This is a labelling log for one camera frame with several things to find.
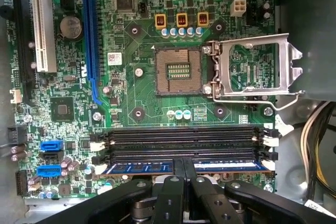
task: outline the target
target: motherboard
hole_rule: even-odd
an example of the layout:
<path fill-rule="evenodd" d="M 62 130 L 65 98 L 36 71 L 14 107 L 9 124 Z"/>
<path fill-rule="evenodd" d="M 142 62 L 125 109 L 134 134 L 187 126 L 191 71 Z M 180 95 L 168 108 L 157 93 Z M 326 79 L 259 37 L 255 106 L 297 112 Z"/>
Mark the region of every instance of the motherboard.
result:
<path fill-rule="evenodd" d="M 274 170 L 255 154 L 273 110 L 216 103 L 207 86 L 216 71 L 207 43 L 275 34 L 275 0 L 4 3 L 20 195 L 93 197 L 139 175 L 155 181 L 178 155 L 192 155 L 196 171 L 220 185 L 240 179 L 275 190 Z M 232 89 L 273 88 L 275 54 L 275 45 L 232 47 Z M 191 148 L 188 132 L 202 146 Z"/>

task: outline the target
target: blue ram module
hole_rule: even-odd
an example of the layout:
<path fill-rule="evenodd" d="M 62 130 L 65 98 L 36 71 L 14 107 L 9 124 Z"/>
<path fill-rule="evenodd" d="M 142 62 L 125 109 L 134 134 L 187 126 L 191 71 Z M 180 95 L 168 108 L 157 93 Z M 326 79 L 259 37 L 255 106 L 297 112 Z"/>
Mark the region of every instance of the blue ram module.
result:
<path fill-rule="evenodd" d="M 212 172 L 263 172 L 267 168 L 254 162 L 194 162 L 197 173 Z M 173 173 L 173 162 L 162 163 L 117 163 L 108 167 L 103 174 L 169 174 Z"/>
<path fill-rule="evenodd" d="M 57 152 L 63 149 L 63 141 L 62 140 L 52 140 L 41 142 L 40 144 L 41 151 L 45 152 Z"/>
<path fill-rule="evenodd" d="M 50 178 L 61 176 L 61 171 L 60 165 L 40 165 L 37 168 L 36 174 L 43 178 Z"/>
<path fill-rule="evenodd" d="M 102 102 L 98 100 L 99 81 L 99 53 L 98 53 L 98 20 L 96 10 L 96 0 L 83 0 L 84 17 L 84 37 L 85 56 L 88 80 L 92 87 L 92 99 L 98 105 Z"/>

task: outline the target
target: blue sata port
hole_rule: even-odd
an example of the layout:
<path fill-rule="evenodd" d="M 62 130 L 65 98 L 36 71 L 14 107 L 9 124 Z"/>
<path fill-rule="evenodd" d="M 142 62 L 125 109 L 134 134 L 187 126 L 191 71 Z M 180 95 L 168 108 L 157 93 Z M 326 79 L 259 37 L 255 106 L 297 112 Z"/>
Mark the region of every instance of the blue sata port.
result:
<path fill-rule="evenodd" d="M 49 177 L 58 177 L 61 175 L 61 166 L 60 165 L 40 165 L 37 168 L 37 176 L 44 178 Z"/>
<path fill-rule="evenodd" d="M 52 140 L 41 142 L 41 151 L 45 152 L 57 152 L 63 149 L 63 141 L 62 140 Z"/>

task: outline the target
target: white pci slot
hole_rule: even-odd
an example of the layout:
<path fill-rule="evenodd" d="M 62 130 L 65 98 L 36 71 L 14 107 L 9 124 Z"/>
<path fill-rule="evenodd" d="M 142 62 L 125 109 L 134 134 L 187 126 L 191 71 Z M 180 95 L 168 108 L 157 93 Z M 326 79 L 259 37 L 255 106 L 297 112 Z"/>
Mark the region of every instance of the white pci slot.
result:
<path fill-rule="evenodd" d="M 31 0 L 37 72 L 57 72 L 52 0 Z"/>

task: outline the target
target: screw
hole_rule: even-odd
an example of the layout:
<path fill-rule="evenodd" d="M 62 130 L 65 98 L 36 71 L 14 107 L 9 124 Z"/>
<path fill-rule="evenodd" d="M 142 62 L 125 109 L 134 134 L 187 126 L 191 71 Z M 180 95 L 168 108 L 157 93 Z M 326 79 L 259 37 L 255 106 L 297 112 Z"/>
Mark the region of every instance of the screw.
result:
<path fill-rule="evenodd" d="M 245 48 L 246 48 L 246 49 L 252 49 L 252 48 L 253 48 L 253 44 L 251 44 L 251 43 L 247 43 L 247 44 L 245 45 Z"/>
<path fill-rule="evenodd" d="M 239 188 L 239 187 L 240 187 L 240 184 L 234 182 L 234 183 L 231 184 L 231 186 L 234 187 L 234 188 Z"/>
<path fill-rule="evenodd" d="M 178 177 L 176 177 L 176 176 L 174 176 L 174 177 L 172 177 L 171 179 L 170 179 L 170 181 L 172 181 L 172 182 L 177 182 L 177 181 L 179 181 L 180 179 L 178 178 Z"/>
<path fill-rule="evenodd" d="M 203 53 L 208 55 L 208 54 L 210 54 L 210 52 L 211 52 L 211 47 L 210 46 L 203 47 Z"/>
<path fill-rule="evenodd" d="M 144 186 L 146 186 L 146 183 L 144 183 L 144 182 L 139 182 L 136 186 L 137 186 L 137 187 L 144 187 Z"/>
<path fill-rule="evenodd" d="M 204 86 L 203 92 L 205 94 L 211 94 L 212 93 L 212 88 L 210 86 Z"/>
<path fill-rule="evenodd" d="M 205 181 L 205 179 L 204 179 L 204 178 L 202 178 L 202 177 L 198 177 L 198 178 L 196 178 L 196 181 L 201 183 L 201 182 L 204 182 L 204 181 Z"/>
<path fill-rule="evenodd" d="M 265 116 L 272 116 L 274 114 L 273 109 L 270 107 L 267 107 L 264 109 L 264 115 Z"/>
<path fill-rule="evenodd" d="M 99 112 L 95 112 L 93 115 L 92 115 L 92 119 L 95 120 L 95 121 L 100 121 L 102 118 L 101 114 Z"/>

